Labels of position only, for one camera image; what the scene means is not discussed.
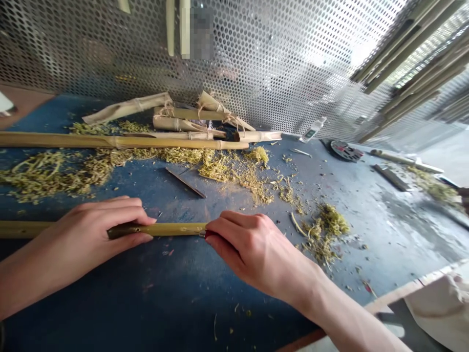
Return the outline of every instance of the worn tabletop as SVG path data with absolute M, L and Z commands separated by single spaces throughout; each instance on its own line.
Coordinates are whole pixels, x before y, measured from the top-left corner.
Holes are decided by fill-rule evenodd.
M 64 132 L 95 110 L 111 104 L 93 98 L 60 95 L 28 115 L 10 131 Z M 136 117 L 150 121 L 151 112 Z M 467 230 L 418 192 L 400 193 L 371 166 L 382 160 L 365 155 L 349 163 L 332 156 L 317 140 L 303 144 L 284 136 L 268 150 L 269 166 L 292 182 L 307 204 L 310 220 L 317 202 L 334 205 L 351 225 L 345 242 L 335 246 L 342 260 L 324 268 L 349 296 L 365 305 L 377 296 L 469 255 Z M 297 148 L 312 157 L 290 151 Z M 7 149 L 1 167 L 11 168 L 40 149 Z M 291 158 L 286 163 L 283 155 Z M 222 210 L 265 213 L 287 238 L 304 238 L 290 219 L 292 206 L 276 195 L 273 203 L 255 206 L 247 189 L 198 176 L 184 179 L 207 195 L 201 199 L 169 175 L 186 168 L 159 160 L 128 162 L 110 181 L 93 188 L 94 200 L 120 195 L 140 197 L 149 216 L 159 222 L 203 222 Z M 273 170 L 263 176 L 275 178 Z M 84 198 L 63 195 L 39 205 L 18 204 L 0 189 L 0 220 L 55 221 Z M 3 259 L 27 243 L 1 240 Z M 216 315 L 214 338 L 214 319 Z M 271 351 L 317 329 L 294 309 L 240 281 L 212 248 L 198 237 L 164 237 L 123 253 L 85 277 L 5 321 L 7 351 Z

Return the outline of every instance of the left hand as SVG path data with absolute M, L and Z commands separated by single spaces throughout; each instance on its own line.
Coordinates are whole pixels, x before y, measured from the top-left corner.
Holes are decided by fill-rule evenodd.
M 139 198 L 84 203 L 5 259 L 0 263 L 0 291 L 9 287 L 14 292 L 0 298 L 0 320 L 71 284 L 115 255 L 152 240 L 143 232 L 108 238 L 108 229 L 130 221 L 147 226 L 156 219 L 147 216 Z

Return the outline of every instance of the white bottle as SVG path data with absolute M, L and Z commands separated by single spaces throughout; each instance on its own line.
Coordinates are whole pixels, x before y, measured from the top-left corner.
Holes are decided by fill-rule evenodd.
M 308 143 L 311 138 L 315 136 L 319 132 L 319 130 L 324 126 L 324 122 L 326 122 L 327 117 L 323 116 L 319 120 L 313 122 L 311 127 L 302 135 L 299 140 L 303 143 Z

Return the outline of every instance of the bamboo stick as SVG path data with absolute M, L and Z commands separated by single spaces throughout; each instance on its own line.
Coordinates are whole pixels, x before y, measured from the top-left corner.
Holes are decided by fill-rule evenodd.
M 174 0 L 166 0 L 166 42 L 169 56 L 174 56 Z
M 213 140 L 213 132 L 138 132 L 124 133 L 126 137 L 153 137 L 169 139 L 189 139 L 189 140 Z
M 207 129 L 201 125 L 198 125 L 194 122 L 181 120 L 173 117 L 161 116 L 156 113 L 153 116 L 153 126 L 157 130 L 167 130 L 167 131 L 186 131 L 186 132 L 207 132 Z M 226 132 L 219 130 L 210 130 L 213 133 L 214 137 L 226 138 Z
M 427 15 L 427 13 L 435 6 L 438 0 L 426 0 L 421 1 L 407 16 L 407 19 L 402 24 L 401 28 L 396 33 L 386 40 L 382 45 L 382 48 L 357 74 L 352 78 L 355 82 L 361 82 L 366 76 L 368 76 L 374 69 L 379 65 L 380 61 L 386 56 L 391 55 L 396 48 L 402 46 L 408 41 L 413 34 L 415 34 L 421 26 L 419 21 Z
M 385 153 L 381 150 L 373 149 L 371 151 L 371 153 L 373 155 L 376 155 L 376 156 L 380 157 L 380 158 L 395 161 L 395 162 L 398 162 L 398 163 L 401 163 L 401 164 L 415 166 L 417 169 L 427 171 L 427 172 L 431 172 L 431 173 L 434 173 L 434 174 L 443 174 L 445 172 L 444 170 L 439 169 L 437 167 L 427 165 L 427 164 L 416 163 L 414 160 L 407 159 L 407 158 L 397 156 L 397 155 L 392 155 L 392 154 L 389 154 L 389 153 Z
M 167 92 L 149 95 L 109 105 L 97 113 L 83 117 L 83 121 L 92 126 L 99 125 L 127 115 L 148 110 L 156 106 L 163 106 L 167 103 L 172 104 L 171 97 Z
M 53 225 L 46 221 L 0 221 L 0 239 L 32 239 Z M 166 222 L 150 226 L 125 223 L 108 230 L 109 238 L 145 232 L 154 237 L 160 236 L 191 236 L 198 235 L 205 229 L 206 222 Z
M 446 22 L 463 4 L 465 0 L 456 0 L 450 4 L 440 16 L 431 22 L 419 35 L 405 47 L 401 47 L 399 54 L 391 55 L 380 66 L 383 68 L 379 72 L 374 72 L 367 79 L 368 86 L 366 94 L 373 92 L 382 82 L 384 82 L 420 45 L 423 44 L 444 22 Z
M 236 142 L 265 142 L 265 141 L 274 141 L 281 140 L 282 132 L 259 132 L 259 131 L 249 131 L 249 132 L 236 132 L 234 134 L 234 140 Z
M 249 143 L 215 140 L 181 140 L 145 137 L 100 136 L 65 133 L 0 131 L 0 147 L 17 148 L 190 148 L 247 149 Z
M 183 120 L 211 120 L 211 121 L 225 121 L 226 114 L 217 111 L 207 110 L 191 110 L 191 109 L 179 109 L 173 108 L 170 112 L 171 117 L 183 119 Z
M 234 115 L 231 111 L 229 111 L 227 108 L 225 108 L 223 106 L 223 104 L 221 104 L 218 100 L 213 98 L 210 94 L 208 94 L 204 90 L 202 91 L 202 94 L 200 94 L 198 102 L 199 102 L 199 105 L 202 106 L 206 110 L 231 114 L 232 116 L 234 116 L 235 120 L 238 122 L 238 125 L 244 127 L 245 130 L 248 130 L 248 131 L 255 131 L 256 130 L 254 127 L 249 125 L 247 122 L 243 121 L 241 119 L 241 117 Z M 232 126 L 238 127 L 236 125 L 235 121 L 228 121 L 228 123 Z

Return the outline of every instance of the finger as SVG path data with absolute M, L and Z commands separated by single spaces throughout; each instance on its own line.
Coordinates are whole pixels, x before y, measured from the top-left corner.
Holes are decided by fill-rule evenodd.
M 218 233 L 221 237 L 231 243 L 231 245 L 233 245 L 233 247 L 238 251 L 245 247 L 243 245 L 242 236 L 243 228 L 225 218 L 218 218 L 209 222 L 205 226 L 205 229 Z
M 228 264 L 236 275 L 240 276 L 242 274 L 244 262 L 238 251 L 226 239 L 218 235 L 213 235 L 207 237 L 205 242 L 213 247 L 215 252 Z
M 72 212 L 78 213 L 86 210 L 97 210 L 97 209 L 114 209 L 124 208 L 128 206 L 142 206 L 142 200 L 140 198 L 122 198 L 122 199 L 108 199 L 97 203 L 83 203 L 75 207 Z
M 105 227 L 106 230 L 131 221 L 143 226 L 152 225 L 156 222 L 156 219 L 150 218 L 141 206 L 101 209 L 98 211 L 96 217 L 100 219 L 100 224 Z
M 236 225 L 239 225 L 244 228 L 250 228 L 255 226 L 252 215 L 244 215 L 241 213 L 233 212 L 231 210 L 225 210 L 221 212 L 220 217 L 234 222 Z
M 136 232 L 130 235 L 119 237 L 118 239 L 109 241 L 111 255 L 115 256 L 128 249 L 134 248 L 139 244 L 147 243 L 153 240 L 153 237 L 144 232 Z
M 119 196 L 119 197 L 114 197 L 114 198 L 110 198 L 110 199 L 103 200 L 103 201 L 107 202 L 107 201 L 115 201 L 119 199 L 129 199 L 129 198 L 130 198 L 129 196 Z

